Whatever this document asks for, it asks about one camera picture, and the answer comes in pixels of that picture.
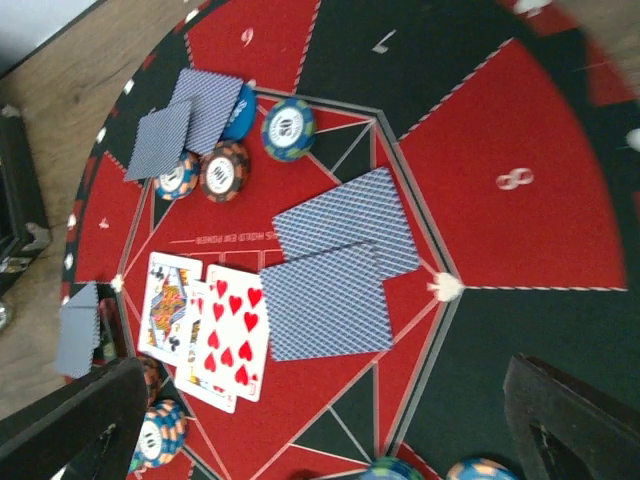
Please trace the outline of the blue backed playing card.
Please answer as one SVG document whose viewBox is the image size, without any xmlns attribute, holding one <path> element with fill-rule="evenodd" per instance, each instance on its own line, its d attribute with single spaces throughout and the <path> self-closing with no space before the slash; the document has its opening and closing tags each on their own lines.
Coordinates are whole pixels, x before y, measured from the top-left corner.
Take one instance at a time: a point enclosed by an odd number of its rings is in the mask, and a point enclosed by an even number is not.
<svg viewBox="0 0 640 480">
<path fill-rule="evenodd" d="M 191 101 L 183 100 L 140 119 L 126 181 L 158 177 L 176 167 L 185 146 L 191 108 Z"/>
<path fill-rule="evenodd" d="M 186 101 L 191 105 L 187 150 L 206 155 L 214 149 L 243 85 L 235 76 L 191 68 L 180 71 L 170 104 Z"/>
<path fill-rule="evenodd" d="M 89 373 L 100 343 L 98 303 L 97 286 L 92 281 L 61 306 L 54 367 L 62 375 L 77 379 Z"/>
<path fill-rule="evenodd" d="M 387 351 L 393 346 L 383 275 L 370 241 L 260 271 L 277 362 Z"/>
<path fill-rule="evenodd" d="M 288 260 L 371 241 L 385 279 L 410 273 L 420 265 L 393 176 L 386 167 L 277 214 L 273 226 Z"/>
</svg>

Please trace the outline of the king of clubs card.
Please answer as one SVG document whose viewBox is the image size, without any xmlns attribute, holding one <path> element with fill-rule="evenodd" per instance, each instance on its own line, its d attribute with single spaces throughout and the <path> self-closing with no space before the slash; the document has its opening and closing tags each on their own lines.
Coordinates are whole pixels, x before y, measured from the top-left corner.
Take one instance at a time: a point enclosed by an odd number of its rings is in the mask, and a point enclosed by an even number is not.
<svg viewBox="0 0 640 480">
<path fill-rule="evenodd" d="M 200 280 L 203 262 L 151 252 L 145 276 L 137 348 L 163 363 L 177 366 L 186 352 L 181 338 L 186 325 L 188 288 Z"/>
</svg>

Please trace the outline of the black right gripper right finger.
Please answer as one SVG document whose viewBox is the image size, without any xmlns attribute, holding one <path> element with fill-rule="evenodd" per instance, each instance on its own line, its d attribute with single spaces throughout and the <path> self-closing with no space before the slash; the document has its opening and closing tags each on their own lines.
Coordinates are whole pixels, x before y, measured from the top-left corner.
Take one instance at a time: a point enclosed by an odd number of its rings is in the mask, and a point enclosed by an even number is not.
<svg viewBox="0 0 640 480">
<path fill-rule="evenodd" d="M 505 418 L 528 479 L 637 479 L 639 412 L 532 356 L 511 358 Z"/>
</svg>

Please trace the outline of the brown chip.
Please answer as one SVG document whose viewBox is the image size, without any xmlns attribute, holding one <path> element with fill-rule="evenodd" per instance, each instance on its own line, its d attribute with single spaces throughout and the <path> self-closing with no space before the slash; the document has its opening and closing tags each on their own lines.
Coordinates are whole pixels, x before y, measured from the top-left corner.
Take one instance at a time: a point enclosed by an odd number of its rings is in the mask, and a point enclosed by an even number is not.
<svg viewBox="0 0 640 480">
<path fill-rule="evenodd" d="M 244 188 L 250 172 L 246 148 L 240 142 L 220 141 L 201 159 L 200 186 L 208 200 L 229 202 Z"/>
<path fill-rule="evenodd" d="M 150 408 L 156 401 L 162 385 L 159 364 L 155 359 L 146 355 L 139 355 L 137 359 L 143 365 L 144 380 L 147 390 L 147 407 Z"/>
</svg>

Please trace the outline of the ten of hearts card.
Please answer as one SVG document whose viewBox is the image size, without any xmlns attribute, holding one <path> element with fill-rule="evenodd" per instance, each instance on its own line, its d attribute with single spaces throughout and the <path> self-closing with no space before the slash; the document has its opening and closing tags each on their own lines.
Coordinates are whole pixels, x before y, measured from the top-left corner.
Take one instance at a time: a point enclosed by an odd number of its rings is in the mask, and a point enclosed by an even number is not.
<svg viewBox="0 0 640 480">
<path fill-rule="evenodd" d="M 269 321 L 260 277 L 211 264 L 204 325 L 198 346 L 203 376 L 245 400 L 260 399 L 269 345 Z"/>
</svg>

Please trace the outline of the green chip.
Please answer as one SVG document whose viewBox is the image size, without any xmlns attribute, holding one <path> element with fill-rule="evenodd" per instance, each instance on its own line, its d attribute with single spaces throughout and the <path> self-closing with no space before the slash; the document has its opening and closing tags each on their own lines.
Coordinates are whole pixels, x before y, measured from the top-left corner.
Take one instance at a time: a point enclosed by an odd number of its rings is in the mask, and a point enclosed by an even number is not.
<svg viewBox="0 0 640 480">
<path fill-rule="evenodd" d="M 394 456 L 375 459 L 359 476 L 359 480 L 424 480 L 411 464 Z"/>
<path fill-rule="evenodd" d="M 316 134 L 316 122 L 309 104 L 296 97 L 277 102 L 261 126 L 261 140 L 267 154 L 291 163 L 305 156 Z"/>
</svg>

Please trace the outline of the blue small blind button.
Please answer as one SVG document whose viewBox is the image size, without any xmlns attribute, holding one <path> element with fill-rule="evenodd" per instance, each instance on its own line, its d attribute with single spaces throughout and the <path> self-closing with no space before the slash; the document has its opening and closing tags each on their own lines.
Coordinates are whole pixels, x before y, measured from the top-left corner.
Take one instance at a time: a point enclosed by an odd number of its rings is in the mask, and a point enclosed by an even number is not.
<svg viewBox="0 0 640 480">
<path fill-rule="evenodd" d="M 236 104 L 221 133 L 221 139 L 234 141 L 244 139 L 253 126 L 256 110 L 255 92 L 251 86 L 245 83 L 240 89 Z"/>
</svg>

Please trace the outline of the blue orange chip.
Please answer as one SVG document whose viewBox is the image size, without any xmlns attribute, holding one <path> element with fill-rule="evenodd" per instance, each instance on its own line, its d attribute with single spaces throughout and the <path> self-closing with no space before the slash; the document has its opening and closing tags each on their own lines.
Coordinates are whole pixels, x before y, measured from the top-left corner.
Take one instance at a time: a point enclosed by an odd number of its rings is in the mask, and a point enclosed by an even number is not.
<svg viewBox="0 0 640 480">
<path fill-rule="evenodd" d="M 200 157 L 184 150 L 171 172 L 154 179 L 155 193 L 160 199 L 167 201 L 185 198 L 195 189 L 199 175 Z"/>
<path fill-rule="evenodd" d="M 453 465 L 446 480 L 518 480 L 504 465 L 487 458 L 466 458 Z"/>
<path fill-rule="evenodd" d="M 170 463 L 185 444 L 187 419 L 174 400 L 157 402 L 145 414 L 129 473 Z"/>
</svg>

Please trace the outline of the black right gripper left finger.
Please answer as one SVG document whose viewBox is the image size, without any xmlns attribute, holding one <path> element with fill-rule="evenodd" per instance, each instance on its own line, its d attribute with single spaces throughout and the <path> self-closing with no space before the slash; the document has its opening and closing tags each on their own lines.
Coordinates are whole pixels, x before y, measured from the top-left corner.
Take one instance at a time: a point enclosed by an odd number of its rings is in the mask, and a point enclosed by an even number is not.
<svg viewBox="0 0 640 480">
<path fill-rule="evenodd" d="M 141 360 L 91 371 L 1 421 L 1 477 L 124 479 L 147 401 Z"/>
</svg>

